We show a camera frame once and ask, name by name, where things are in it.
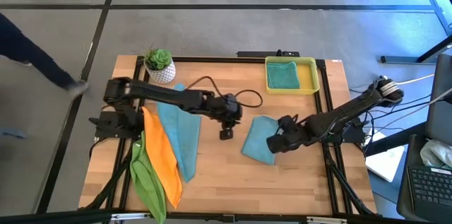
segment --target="gray floor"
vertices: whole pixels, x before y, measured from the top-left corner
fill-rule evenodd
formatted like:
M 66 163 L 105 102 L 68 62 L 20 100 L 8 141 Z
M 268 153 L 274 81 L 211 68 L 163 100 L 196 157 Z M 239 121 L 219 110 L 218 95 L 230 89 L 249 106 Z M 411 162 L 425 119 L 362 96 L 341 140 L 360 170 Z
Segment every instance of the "gray floor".
M 0 4 L 104 1 L 0 0 Z M 113 0 L 113 4 L 429 5 L 429 0 Z M 73 77 L 80 76 L 100 10 L 0 12 Z M 143 52 L 152 43 L 178 56 L 234 57 L 239 50 L 297 50 L 306 57 L 342 59 L 349 86 L 354 88 L 370 83 L 377 75 L 404 81 L 433 73 L 433 66 L 380 64 L 378 57 L 419 56 L 445 37 L 431 11 L 110 11 L 88 79 L 91 88 L 83 96 L 49 210 L 67 211 L 78 205 L 95 131 L 88 118 L 99 114 L 105 83 L 118 54 Z M 0 62 L 0 75 L 0 123 L 22 129 L 29 136 L 22 141 L 0 140 L 0 215 L 32 213 L 71 99 L 35 69 L 7 59 Z M 431 78 L 403 86 L 406 101 L 428 95 L 431 87 Z M 376 126 L 384 126 L 397 116 L 380 119 Z M 423 122 L 426 116 L 424 110 L 391 127 L 407 128 Z M 393 214 L 394 206 L 384 199 L 376 200 L 379 212 Z

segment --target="potted plant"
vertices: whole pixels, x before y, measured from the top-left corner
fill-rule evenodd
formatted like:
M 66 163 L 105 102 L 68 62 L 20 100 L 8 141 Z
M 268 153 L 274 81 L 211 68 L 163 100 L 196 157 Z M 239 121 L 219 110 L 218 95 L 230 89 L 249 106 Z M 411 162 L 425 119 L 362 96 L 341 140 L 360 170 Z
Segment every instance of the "potted plant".
M 176 66 L 168 50 L 150 48 L 144 57 L 144 64 L 150 78 L 156 83 L 169 83 L 176 76 Z

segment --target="shoe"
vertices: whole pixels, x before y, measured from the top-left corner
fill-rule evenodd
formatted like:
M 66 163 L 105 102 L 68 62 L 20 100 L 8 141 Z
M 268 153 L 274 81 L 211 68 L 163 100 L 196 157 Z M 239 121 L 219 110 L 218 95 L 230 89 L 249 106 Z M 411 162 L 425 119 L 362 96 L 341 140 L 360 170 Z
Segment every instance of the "shoe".
M 32 66 L 31 62 L 29 62 L 29 61 L 14 61 L 14 62 L 17 64 L 20 64 L 22 66 Z
M 79 80 L 78 82 L 69 86 L 67 88 L 67 91 L 71 96 L 73 96 L 75 98 L 79 95 L 84 94 L 84 92 L 88 89 L 88 87 L 89 87 L 89 83 L 87 83 L 84 80 Z

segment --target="dark pants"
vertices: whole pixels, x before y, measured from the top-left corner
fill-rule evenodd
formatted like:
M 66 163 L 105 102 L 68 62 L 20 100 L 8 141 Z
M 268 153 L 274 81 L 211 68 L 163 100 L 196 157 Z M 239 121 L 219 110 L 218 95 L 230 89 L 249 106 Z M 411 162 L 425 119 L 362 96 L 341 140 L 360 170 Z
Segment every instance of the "dark pants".
M 57 86 L 67 89 L 74 83 L 72 77 L 55 61 L 0 13 L 0 54 L 14 61 L 29 61 Z

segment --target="white pot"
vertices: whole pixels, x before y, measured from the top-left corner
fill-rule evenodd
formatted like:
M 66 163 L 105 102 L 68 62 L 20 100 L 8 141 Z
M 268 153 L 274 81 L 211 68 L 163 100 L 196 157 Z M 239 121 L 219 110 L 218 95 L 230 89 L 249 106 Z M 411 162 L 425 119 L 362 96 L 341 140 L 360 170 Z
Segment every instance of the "white pot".
M 169 83 L 176 77 L 176 66 L 171 59 L 171 64 L 166 66 L 160 71 L 154 71 L 149 69 L 148 65 L 145 63 L 146 70 L 149 73 L 149 77 L 156 83 Z

